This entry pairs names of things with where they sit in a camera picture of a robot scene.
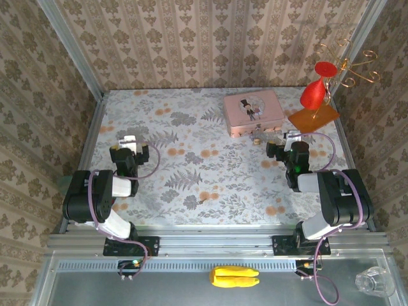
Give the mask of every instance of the decorative box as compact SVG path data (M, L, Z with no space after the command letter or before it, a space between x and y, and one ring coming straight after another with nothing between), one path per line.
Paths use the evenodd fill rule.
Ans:
M278 130L285 118L273 90L226 96L224 115L228 133L233 138L249 135L255 131Z

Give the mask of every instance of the clear plastic cup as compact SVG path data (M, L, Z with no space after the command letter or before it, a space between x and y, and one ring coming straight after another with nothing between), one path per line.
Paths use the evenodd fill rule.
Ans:
M395 292L391 274L379 266L373 266L358 274L356 286L361 292L383 298L391 296Z

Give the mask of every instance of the cable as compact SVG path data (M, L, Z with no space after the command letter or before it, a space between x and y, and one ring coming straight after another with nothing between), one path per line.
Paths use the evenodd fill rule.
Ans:
M311 132L311 133L302 133L302 134L297 134L297 135L289 135L288 137L293 138L293 137L299 137L299 136L309 136L309 135L319 135L319 136L323 136L325 138L328 139L328 141L331 143L332 147L333 147L333 155L331 156L329 162L326 164L326 166L324 166L323 168L321 168L320 170L317 170L315 172L319 172L319 171L323 171L326 170L329 165L332 163L335 155L336 155L336 146L334 144L334 141L327 135L323 134L323 133L318 133L318 132Z
M338 169L331 169L330 171L333 171L333 172L338 173L339 175L341 175L341 176L344 178L344 180L347 181L347 183L349 184L349 186L350 186L350 188L351 188L351 190L352 190L352 192L353 192L354 197L356 198L356 203L357 203L357 208L358 208L358 220L357 220L357 223L356 223L356 224L351 225L351 226L341 225L341 226L339 226L338 228L335 228L335 229L333 229L332 231L330 231L329 233L323 235L323 236L320 238L319 242L317 243L316 250L314 251L314 258L313 258L313 278L314 278L314 284L316 285L317 292L319 293L319 296L320 296L321 299L324 301L324 303L326 303L327 305L330 305L330 306L335 306L335 305L338 304L338 302L339 302L339 300L340 300L340 293L339 293L339 290L337 289L335 283L334 283L331 279L329 279L328 277L317 275L316 266L317 266L317 259L318 259L318 257L319 257L319 249L320 249L320 247L321 247L321 244L323 243L323 241L324 241L327 237L332 236L333 234L335 234L335 233L337 233L337 232L341 232L343 229L353 230L353 229L357 228L358 226L360 226L361 223L363 222L363 206L361 205L361 200L360 200L360 196L358 195L357 188L356 188L356 186L353 184L353 182L351 181L351 179L350 179L347 175L345 175L343 172L341 172L340 170L338 170ZM319 282L317 281L317 278L318 278L318 277L319 277L319 278L326 279L326 280L327 280L328 282L330 282L330 283L332 284L332 286L334 287L334 289L335 289L335 291L336 291L336 299L335 299L334 302L329 302L329 301L323 296L323 294L322 294L322 292L321 292L321 289L320 289L320 286L319 286Z
M136 245L138 245L139 247L141 247L143 249L144 256L143 256L142 264L140 265L139 270L133 275L133 277L137 276L142 271L142 268L144 267L144 265L146 263L146 260L147 260L148 252L147 252L146 246L144 246L143 244L141 244L138 241L124 240L124 239L121 239L121 238L119 238L117 236L113 236L113 235L111 235L109 233L106 233L102 229L99 229L99 222L96 219L96 214L95 214L95 211L94 211L94 205L93 205L93 202L92 202L92 180L93 180L93 178L95 176L95 173L98 172L98 171L99 170L92 171L91 174L89 175L89 179L88 179L88 204L89 204L89 211L91 212L92 220L94 221L94 225L95 225L96 230L99 233L101 233L102 235L106 236L108 239L116 240L118 242L122 242L123 244L136 244Z
M124 179L128 179L128 180L143 180L143 179L147 179L148 177L150 177L150 176L152 176L153 175L153 173L155 173L156 171L157 171L157 169L159 168L159 165L160 165L160 159L161 159L161 156L160 156L160 152L159 152L159 149L153 144L153 143L151 143L151 142L146 142L150 147L152 147L155 151L156 151L156 153L157 153L157 165L156 165L156 167L153 169L153 171L152 172L150 172L148 175L145 175L144 177L122 177L122 176L120 176L120 175L115 175L116 177L122 177L122 178L124 178Z

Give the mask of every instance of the box lid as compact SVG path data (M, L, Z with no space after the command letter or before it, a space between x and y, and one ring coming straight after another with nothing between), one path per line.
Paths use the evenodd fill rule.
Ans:
M231 126L245 126L285 118L276 93L271 89L226 96L224 106Z

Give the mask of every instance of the yellow object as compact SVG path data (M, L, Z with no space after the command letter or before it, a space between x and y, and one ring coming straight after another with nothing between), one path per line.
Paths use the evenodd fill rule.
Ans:
M257 270L244 266L217 266L210 272L210 282L216 287L235 288L253 287L259 284Z

